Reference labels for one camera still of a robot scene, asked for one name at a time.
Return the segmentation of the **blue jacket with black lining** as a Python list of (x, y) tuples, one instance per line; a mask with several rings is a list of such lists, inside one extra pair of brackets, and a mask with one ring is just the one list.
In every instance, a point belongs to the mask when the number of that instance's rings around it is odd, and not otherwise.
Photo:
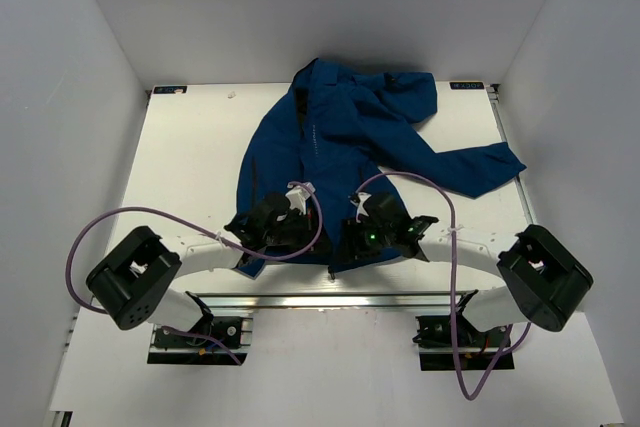
[(380, 169), (411, 172), (439, 187), (478, 198), (525, 170), (507, 143), (435, 151), (415, 126), (438, 110), (428, 72), (360, 74), (315, 59), (293, 78), (287, 93), (263, 117), (241, 163), (236, 191), (240, 213), (291, 181), (316, 189), (324, 231), (338, 245), (350, 196), (397, 190)]

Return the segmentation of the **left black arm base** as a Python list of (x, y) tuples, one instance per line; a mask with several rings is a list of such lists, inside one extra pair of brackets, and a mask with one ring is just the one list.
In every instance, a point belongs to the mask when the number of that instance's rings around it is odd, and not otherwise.
[(253, 333), (253, 312), (234, 307), (214, 307), (206, 299), (210, 316), (188, 331), (155, 325), (147, 363), (166, 366), (232, 366), (246, 361)]

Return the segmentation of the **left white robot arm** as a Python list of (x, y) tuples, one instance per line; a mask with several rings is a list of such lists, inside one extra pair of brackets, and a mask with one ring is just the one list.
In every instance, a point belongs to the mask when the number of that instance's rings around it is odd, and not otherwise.
[(319, 247), (323, 223), (314, 186), (291, 182), (286, 193), (269, 193), (236, 215), (224, 234), (195, 224), (189, 226), (194, 235), (169, 238), (148, 226), (133, 229), (87, 275), (86, 285), (119, 329), (149, 322), (199, 346), (210, 337), (213, 315), (195, 294), (173, 290), (176, 278), (292, 260)]

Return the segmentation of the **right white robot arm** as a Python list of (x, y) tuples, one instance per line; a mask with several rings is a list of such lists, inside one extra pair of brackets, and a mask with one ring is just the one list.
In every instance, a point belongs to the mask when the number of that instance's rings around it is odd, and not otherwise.
[(374, 263), (394, 250), (402, 258), (450, 262), (502, 279), (501, 287), (475, 289), (458, 300), (451, 331), (463, 345), (523, 322), (559, 332), (593, 286), (589, 271), (543, 226), (483, 233), (412, 217), (389, 193), (359, 193), (354, 201), (356, 214), (343, 222), (335, 266)]

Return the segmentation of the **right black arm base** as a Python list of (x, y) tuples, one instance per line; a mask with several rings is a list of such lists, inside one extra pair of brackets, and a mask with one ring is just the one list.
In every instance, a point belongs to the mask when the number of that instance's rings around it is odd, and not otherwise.
[[(417, 348), (420, 370), (454, 372), (449, 295), (415, 295), (411, 297), (410, 307), (417, 322), (412, 342)], [(456, 326), (461, 370), (480, 372), (487, 369), (504, 340), (506, 327), (478, 332), (462, 317), (457, 317)]]

